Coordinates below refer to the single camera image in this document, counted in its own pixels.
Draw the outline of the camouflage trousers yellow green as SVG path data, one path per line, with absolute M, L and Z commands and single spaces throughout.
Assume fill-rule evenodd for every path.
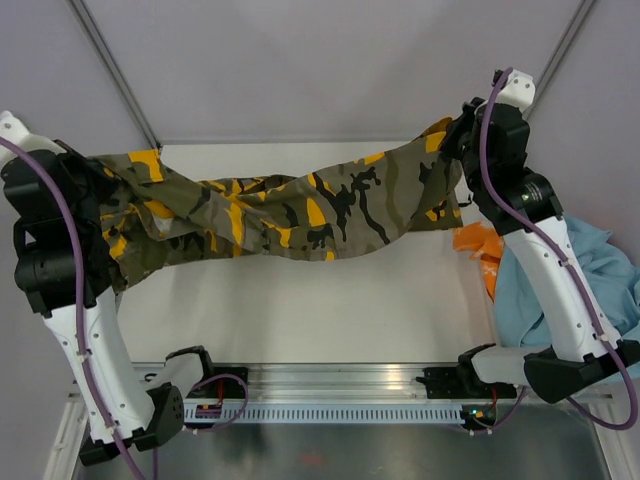
M 450 125 L 443 118 L 405 145 L 299 177 L 194 180 L 155 150 L 96 156 L 109 186 L 100 221 L 114 288 L 191 262 L 343 260 L 410 232 L 458 228 L 461 166 L 440 151 Z

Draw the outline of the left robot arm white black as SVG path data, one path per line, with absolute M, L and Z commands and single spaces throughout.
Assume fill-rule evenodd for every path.
M 1 179 L 19 215 L 14 279 L 61 346 L 89 416 L 85 465 L 163 446 L 184 425 L 189 392 L 210 395 L 218 374 L 201 346 L 170 353 L 140 380 L 117 320 L 99 202 L 108 186 L 88 160 L 46 138 L 2 139 Z

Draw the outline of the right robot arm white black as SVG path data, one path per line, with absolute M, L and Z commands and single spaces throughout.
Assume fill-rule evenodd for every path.
M 555 404 L 614 375 L 628 380 L 639 344 L 622 339 L 598 305 L 553 187 L 525 165 L 529 134 L 517 107 L 475 98 L 442 145 L 461 161 L 472 201 L 519 262 L 551 335 L 543 347 L 476 347 L 460 355 L 455 380 L 469 396 L 513 384 Z

